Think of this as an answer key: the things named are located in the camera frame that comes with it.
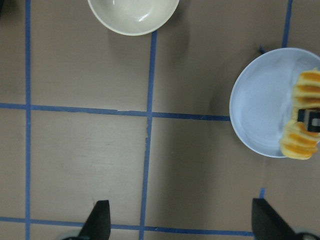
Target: yellow bread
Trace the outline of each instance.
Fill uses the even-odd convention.
[[[292,114],[285,125],[280,149],[292,159],[306,160],[318,151],[319,133],[307,131],[303,122],[298,122],[299,109],[320,108],[320,71],[302,72],[292,89]]]

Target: grid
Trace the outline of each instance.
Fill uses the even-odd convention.
[[[290,30],[290,19],[293,0],[288,0],[287,11],[284,23],[282,47],[288,45],[288,36]],[[25,110],[25,218],[1,217],[0,222],[13,222],[25,224],[25,239],[30,240],[30,225],[42,224],[53,226],[70,226],[82,227],[83,222],[66,222],[52,220],[31,219],[30,215],[30,179],[31,179],[31,112],[32,111],[53,111],[53,112],[69,112],[69,113],[88,113],[102,115],[119,115],[119,116],[137,116],[147,117],[147,138],[145,142],[145,156],[143,168],[143,184],[142,184],[142,201],[140,212],[140,225],[118,225],[112,224],[112,229],[119,230],[135,230],[139,231],[139,239],[144,239],[145,231],[178,233],[178,234],[201,234],[201,235],[227,235],[227,236],[246,236],[253,237],[253,233],[249,231],[234,230],[213,230],[213,229],[182,229],[169,227],[152,227],[145,225],[146,204],[147,204],[147,188],[149,173],[149,158],[151,145],[151,132],[153,118],[169,118],[169,119],[190,119],[190,120],[206,120],[206,121],[230,121],[229,116],[221,115],[201,115],[201,114],[183,114],[170,112],[154,112],[152,109],[153,92],[154,92],[154,73],[157,48],[157,31],[151,35],[150,59],[149,59],[149,76],[148,76],[148,94],[147,94],[147,110],[146,111],[119,111],[115,109],[99,109],[84,107],[68,107],[68,106],[48,106],[48,105],[32,105],[31,104],[31,0],[25,1],[25,104],[0,103],[0,109],[19,109]],[[260,189],[259,198],[264,198],[266,190]]]

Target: plate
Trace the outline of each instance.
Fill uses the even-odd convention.
[[[300,48],[279,48],[253,60],[237,78],[229,113],[239,139],[263,156],[284,158],[279,140],[291,118],[292,88],[301,72],[320,68],[320,57]]]
[[[95,17],[110,30],[140,36],[165,24],[179,0],[88,0],[88,3]]]

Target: round plate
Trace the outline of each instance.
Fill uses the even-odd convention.
[[[151,33],[168,21],[179,0],[88,0],[96,18],[123,35]]]
[[[320,68],[320,57],[299,48],[280,48],[253,60],[239,75],[230,97],[232,127],[258,154],[284,158],[279,140],[291,118],[292,88],[301,72]]]

